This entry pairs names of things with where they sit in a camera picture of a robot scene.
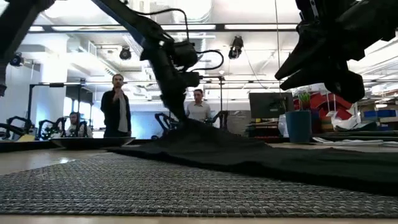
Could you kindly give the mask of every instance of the man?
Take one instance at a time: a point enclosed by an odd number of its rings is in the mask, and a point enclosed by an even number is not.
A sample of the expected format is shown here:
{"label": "man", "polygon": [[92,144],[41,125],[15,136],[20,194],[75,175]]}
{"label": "man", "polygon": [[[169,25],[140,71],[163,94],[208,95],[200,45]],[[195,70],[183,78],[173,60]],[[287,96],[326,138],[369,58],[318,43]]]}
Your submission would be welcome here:
{"label": "man", "polygon": [[193,91],[195,101],[187,106],[188,118],[204,122],[206,119],[211,118],[210,106],[203,102],[203,91],[197,89]]}
{"label": "man", "polygon": [[112,77],[113,89],[102,96],[101,111],[105,117],[104,137],[130,137],[131,113],[129,98],[123,93],[124,78],[120,74]]}
{"label": "man", "polygon": [[[70,120],[70,126],[67,129],[67,136],[71,136],[71,135],[75,135],[74,133],[76,133],[76,127],[78,125],[80,125],[80,114],[77,112],[72,112],[69,115],[69,120]],[[87,125],[85,126],[84,124],[82,124],[79,127],[79,131],[78,131],[78,137],[88,137],[88,138],[92,138],[93,137],[93,132],[91,130],[90,127],[88,127]]]}

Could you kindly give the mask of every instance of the spotlight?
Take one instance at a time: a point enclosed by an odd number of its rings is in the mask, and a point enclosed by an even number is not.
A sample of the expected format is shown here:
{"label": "spotlight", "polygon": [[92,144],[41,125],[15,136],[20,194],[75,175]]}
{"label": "spotlight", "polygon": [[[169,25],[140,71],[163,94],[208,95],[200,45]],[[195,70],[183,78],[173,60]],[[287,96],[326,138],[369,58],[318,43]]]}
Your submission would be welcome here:
{"label": "spotlight", "polygon": [[243,39],[241,36],[235,36],[231,44],[231,49],[229,50],[229,59],[237,59],[242,53]]}
{"label": "spotlight", "polygon": [[22,53],[16,52],[14,57],[10,60],[10,65],[14,67],[21,67],[24,65],[24,58],[22,57]]}
{"label": "spotlight", "polygon": [[122,51],[120,51],[119,57],[121,60],[130,60],[131,59],[131,52],[130,47],[123,47]]}

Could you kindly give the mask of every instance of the gray shirt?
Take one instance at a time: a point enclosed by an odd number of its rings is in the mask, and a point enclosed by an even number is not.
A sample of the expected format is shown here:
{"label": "gray shirt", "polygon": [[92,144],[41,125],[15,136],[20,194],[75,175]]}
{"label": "gray shirt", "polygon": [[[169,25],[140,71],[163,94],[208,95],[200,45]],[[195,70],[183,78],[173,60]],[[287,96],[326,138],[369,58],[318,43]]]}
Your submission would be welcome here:
{"label": "gray shirt", "polygon": [[191,102],[187,106],[187,116],[188,118],[204,122],[206,119],[211,118],[210,106],[205,102],[201,102],[200,104]]}
{"label": "gray shirt", "polygon": [[126,111],[126,99],[124,98],[124,94],[120,94],[120,120],[119,120],[119,128],[118,131],[126,133],[129,131],[127,126],[127,111]]}

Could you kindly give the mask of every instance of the woven mat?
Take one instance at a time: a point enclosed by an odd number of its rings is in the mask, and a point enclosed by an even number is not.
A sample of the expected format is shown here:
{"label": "woven mat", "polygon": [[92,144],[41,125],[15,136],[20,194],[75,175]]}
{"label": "woven mat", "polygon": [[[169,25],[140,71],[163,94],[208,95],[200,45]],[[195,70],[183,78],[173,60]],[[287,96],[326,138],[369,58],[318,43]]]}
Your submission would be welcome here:
{"label": "woven mat", "polygon": [[398,218],[398,198],[104,154],[0,176],[0,213]]}

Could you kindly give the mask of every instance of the blue cup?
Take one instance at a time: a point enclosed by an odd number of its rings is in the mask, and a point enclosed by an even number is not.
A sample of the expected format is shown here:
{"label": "blue cup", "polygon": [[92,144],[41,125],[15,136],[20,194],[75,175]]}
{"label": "blue cup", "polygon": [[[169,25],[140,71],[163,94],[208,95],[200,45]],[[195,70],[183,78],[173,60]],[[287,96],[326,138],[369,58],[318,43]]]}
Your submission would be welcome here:
{"label": "blue cup", "polygon": [[311,139],[311,111],[286,113],[287,132],[291,143],[308,143]]}

